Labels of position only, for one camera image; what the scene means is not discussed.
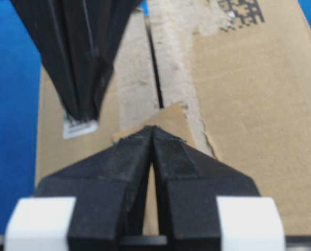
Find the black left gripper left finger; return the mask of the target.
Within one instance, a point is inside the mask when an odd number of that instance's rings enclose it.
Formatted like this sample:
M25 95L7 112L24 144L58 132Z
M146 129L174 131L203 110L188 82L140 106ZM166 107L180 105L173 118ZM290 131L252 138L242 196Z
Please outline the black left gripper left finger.
M4 250L117 250L141 234L153 128L44 177L18 200Z

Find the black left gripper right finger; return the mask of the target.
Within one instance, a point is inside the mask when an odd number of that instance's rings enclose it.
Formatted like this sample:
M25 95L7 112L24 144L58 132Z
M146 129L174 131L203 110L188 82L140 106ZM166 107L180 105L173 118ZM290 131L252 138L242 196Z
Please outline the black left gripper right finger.
M171 250L285 250L276 204L253 179L152 130L159 231Z

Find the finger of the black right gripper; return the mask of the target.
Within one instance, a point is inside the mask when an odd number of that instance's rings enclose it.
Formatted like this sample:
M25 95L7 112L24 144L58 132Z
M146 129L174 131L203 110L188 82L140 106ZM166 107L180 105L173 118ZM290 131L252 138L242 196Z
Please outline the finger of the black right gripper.
M75 120L83 120L64 20L63 1L14 0L12 5L37 47L42 65L65 110Z
M76 84L78 121L98 120L114 60L131 13L140 1L63 1Z

